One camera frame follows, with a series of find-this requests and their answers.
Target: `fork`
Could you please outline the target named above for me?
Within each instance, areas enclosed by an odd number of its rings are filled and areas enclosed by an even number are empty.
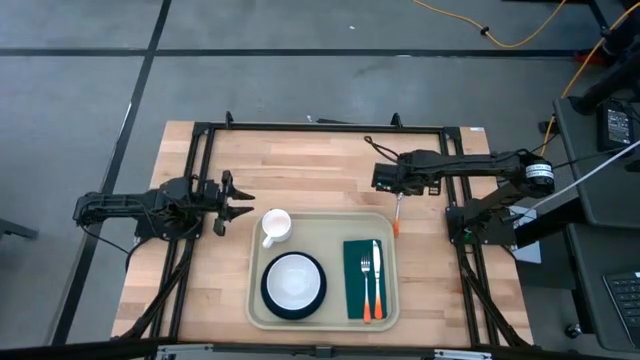
[[[371,269],[371,262],[367,255],[362,256],[360,260],[360,270],[364,274],[364,322],[368,324],[371,322],[371,310],[369,309],[369,270]]]

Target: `white plate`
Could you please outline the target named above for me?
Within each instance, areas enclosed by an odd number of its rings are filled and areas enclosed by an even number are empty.
[[[318,296],[320,272],[304,256],[284,256],[269,270],[267,291],[279,307],[285,310],[303,309]]]

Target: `white cable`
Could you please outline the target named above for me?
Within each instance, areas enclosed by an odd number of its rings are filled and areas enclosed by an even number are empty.
[[[636,146],[640,145],[640,140],[636,141],[635,143],[633,143],[631,146],[627,147],[626,149],[622,150],[621,152],[617,153],[616,156],[612,157],[611,159],[603,162],[602,164],[600,164],[600,166],[598,166],[597,168],[591,170],[587,175],[581,177],[580,179],[576,180],[573,184],[567,186],[566,188],[558,191],[557,193],[544,198],[542,200],[540,200],[537,204],[533,205],[531,208],[529,208],[529,210],[523,214],[527,215],[531,210],[535,210],[536,208],[540,207],[540,205],[547,203],[555,198],[557,198],[558,196],[566,193],[567,191],[569,191],[570,189],[576,187],[578,184],[580,184],[581,182],[587,180],[588,178],[590,178],[593,174],[597,173],[598,171],[602,170],[602,168],[604,168],[605,166],[611,164],[612,162],[614,162],[616,159],[618,159],[619,157],[621,157],[622,155],[628,153],[629,151],[631,151],[633,148],[635,148]]]

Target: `beige tray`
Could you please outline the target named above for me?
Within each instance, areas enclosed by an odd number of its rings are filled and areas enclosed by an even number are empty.
[[[291,238],[262,247],[265,234],[261,220],[253,229],[247,316],[264,330],[384,331],[398,320],[398,276],[393,229],[389,221],[376,213],[290,213]],[[348,319],[342,260],[342,243],[349,240],[379,239],[385,264],[387,317],[364,324]],[[260,280],[269,262],[280,254],[301,251],[313,256],[327,276],[327,294],[320,308],[302,320],[284,320],[267,309],[260,294]]]

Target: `mug handle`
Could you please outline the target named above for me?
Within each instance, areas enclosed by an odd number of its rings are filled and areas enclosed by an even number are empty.
[[[265,249],[270,248],[272,244],[273,244],[273,238],[270,235],[267,235],[267,237],[264,239],[264,241],[262,241],[262,246]]]

